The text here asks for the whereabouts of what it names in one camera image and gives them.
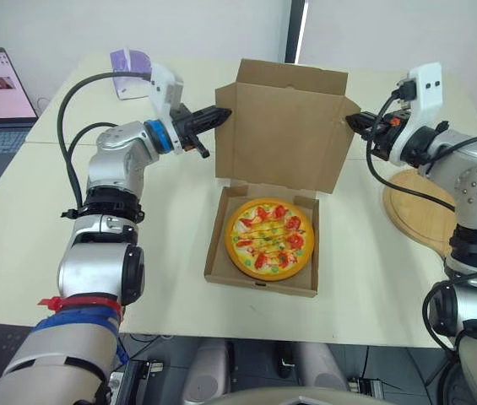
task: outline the wooden cutting board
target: wooden cutting board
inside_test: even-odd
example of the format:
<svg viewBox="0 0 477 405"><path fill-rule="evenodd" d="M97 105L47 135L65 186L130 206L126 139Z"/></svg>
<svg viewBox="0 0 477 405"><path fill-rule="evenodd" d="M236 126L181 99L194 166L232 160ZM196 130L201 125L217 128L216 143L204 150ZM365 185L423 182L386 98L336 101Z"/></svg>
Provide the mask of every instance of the wooden cutting board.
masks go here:
<svg viewBox="0 0 477 405"><path fill-rule="evenodd" d="M390 181L454 204L453 198L447 192L420 177L416 170L400 171ZM399 230L417 242L431 247L441 257L447 256L450 252L448 241L456 228L456 215L452 211L424 198L389 187L382 193L382 203L388 217Z"/></svg>

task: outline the purple object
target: purple object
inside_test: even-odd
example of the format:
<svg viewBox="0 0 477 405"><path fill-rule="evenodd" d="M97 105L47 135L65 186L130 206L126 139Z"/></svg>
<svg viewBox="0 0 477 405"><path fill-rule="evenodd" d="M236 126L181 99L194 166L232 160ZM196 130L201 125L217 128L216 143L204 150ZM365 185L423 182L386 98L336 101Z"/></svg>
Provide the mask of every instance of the purple object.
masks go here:
<svg viewBox="0 0 477 405"><path fill-rule="evenodd" d="M127 48L111 52L112 72L152 73L150 58L144 52ZM120 100L147 97L148 82L141 78L112 78Z"/></svg>

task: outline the cardboard box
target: cardboard box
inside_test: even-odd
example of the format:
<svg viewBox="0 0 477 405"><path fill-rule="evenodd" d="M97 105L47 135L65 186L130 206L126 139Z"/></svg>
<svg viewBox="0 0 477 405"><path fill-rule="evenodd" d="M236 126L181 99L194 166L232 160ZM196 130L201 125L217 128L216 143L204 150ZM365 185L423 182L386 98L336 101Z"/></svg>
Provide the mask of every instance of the cardboard box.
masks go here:
<svg viewBox="0 0 477 405"><path fill-rule="evenodd" d="M360 108L344 96L347 73L242 59L236 81L215 90L218 107L232 109L215 128L215 175L244 181L226 187L206 259L209 282L312 297L317 294L319 222L315 191L333 192L353 138L345 117ZM246 201L279 197L312 221L312 260L277 282L250 278L225 250L227 219Z"/></svg>

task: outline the red cable tie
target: red cable tie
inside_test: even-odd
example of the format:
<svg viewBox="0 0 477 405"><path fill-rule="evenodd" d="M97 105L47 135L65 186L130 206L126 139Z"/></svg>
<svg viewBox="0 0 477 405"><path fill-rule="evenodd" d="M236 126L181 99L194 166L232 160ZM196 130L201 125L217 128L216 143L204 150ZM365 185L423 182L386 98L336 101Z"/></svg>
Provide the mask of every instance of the red cable tie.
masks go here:
<svg viewBox="0 0 477 405"><path fill-rule="evenodd" d="M49 310L55 312L58 312L62 308L70 305L103 305L113 309L120 316L120 321L122 321L122 306L115 300L110 300L103 297L52 297L50 299L42 299L37 305L45 305Z"/></svg>

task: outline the toy pizza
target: toy pizza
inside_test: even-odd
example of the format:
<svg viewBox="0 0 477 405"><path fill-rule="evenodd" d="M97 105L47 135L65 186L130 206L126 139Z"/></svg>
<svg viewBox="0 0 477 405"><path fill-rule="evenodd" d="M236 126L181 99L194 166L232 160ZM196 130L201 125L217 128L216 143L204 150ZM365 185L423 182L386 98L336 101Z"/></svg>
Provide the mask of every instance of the toy pizza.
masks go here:
<svg viewBox="0 0 477 405"><path fill-rule="evenodd" d="M315 235L306 215L278 198L239 207L225 230L230 259L248 276L266 281L297 274L313 253Z"/></svg>

